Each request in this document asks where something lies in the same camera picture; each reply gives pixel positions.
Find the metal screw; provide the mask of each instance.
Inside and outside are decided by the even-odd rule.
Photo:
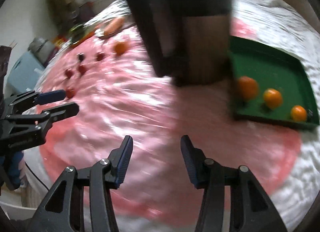
[[[101,159],[100,160],[100,164],[102,165],[108,165],[110,163],[110,161],[108,159]]]
[[[65,171],[66,171],[66,172],[73,172],[74,169],[75,169],[75,168],[74,168],[73,166],[68,166],[68,167],[65,168]]]
[[[240,170],[241,170],[242,172],[247,172],[247,171],[249,170],[249,168],[248,168],[247,166],[245,166],[245,165],[241,165],[241,166],[240,166]]]
[[[207,158],[204,160],[204,163],[206,165],[213,165],[214,164],[214,160],[213,159],[210,159],[210,158]]]

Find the wrinkled white sheet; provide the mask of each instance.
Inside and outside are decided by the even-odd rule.
[[[257,41],[279,48],[299,58],[304,65],[320,105],[320,36],[288,4],[282,0],[234,0],[233,16],[250,25]],[[289,231],[301,222],[320,189],[319,129],[301,132],[303,146],[290,176],[271,197]],[[47,185],[51,181],[45,172],[38,148],[25,152],[25,160]],[[33,176],[28,175],[33,187],[43,195],[45,189]],[[175,230],[143,218],[117,217],[121,231],[189,232],[194,227]]]

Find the red fruit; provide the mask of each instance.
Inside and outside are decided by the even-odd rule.
[[[97,61],[101,61],[104,59],[104,52],[98,52],[97,53],[97,57],[96,57],[96,60]]]
[[[66,90],[66,96],[67,98],[73,98],[76,95],[76,91],[73,87],[69,87]]]
[[[67,78],[71,78],[73,76],[73,70],[71,68],[66,69],[64,74],[67,76]]]
[[[87,72],[87,67],[84,64],[80,64],[78,66],[78,71],[83,75],[84,73]]]

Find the orange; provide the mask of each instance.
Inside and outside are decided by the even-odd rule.
[[[283,99],[279,91],[269,88],[263,93],[263,100],[270,109],[275,109],[282,105]]]
[[[259,93],[258,83],[250,77],[240,77],[238,79],[238,90],[244,101],[254,99]]]
[[[295,105],[291,109],[291,118],[296,122],[305,122],[307,120],[307,111],[300,105]]]
[[[127,41],[117,41],[113,46],[115,53],[120,56],[129,49],[129,44]]]

